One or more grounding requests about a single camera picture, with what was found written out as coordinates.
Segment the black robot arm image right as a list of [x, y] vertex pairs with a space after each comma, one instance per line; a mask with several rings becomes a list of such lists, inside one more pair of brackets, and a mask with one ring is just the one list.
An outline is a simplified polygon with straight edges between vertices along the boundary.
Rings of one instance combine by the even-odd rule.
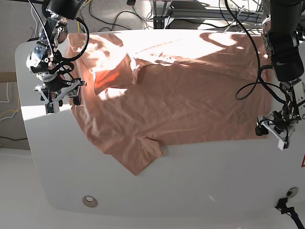
[[[302, 8], [301, 0], [270, 1], [270, 17], [268, 24], [263, 25], [262, 38], [271, 64], [259, 65], [256, 80], [250, 84], [253, 88], [261, 84], [283, 105], [279, 112], [258, 116], [255, 127], [257, 136], [273, 133], [278, 138], [278, 148], [281, 150], [289, 147], [295, 125], [305, 118], [305, 84], [301, 80], [305, 70], [298, 49], [301, 34], [297, 32]], [[262, 79], [261, 73], [267, 69], [274, 71], [284, 100]]]

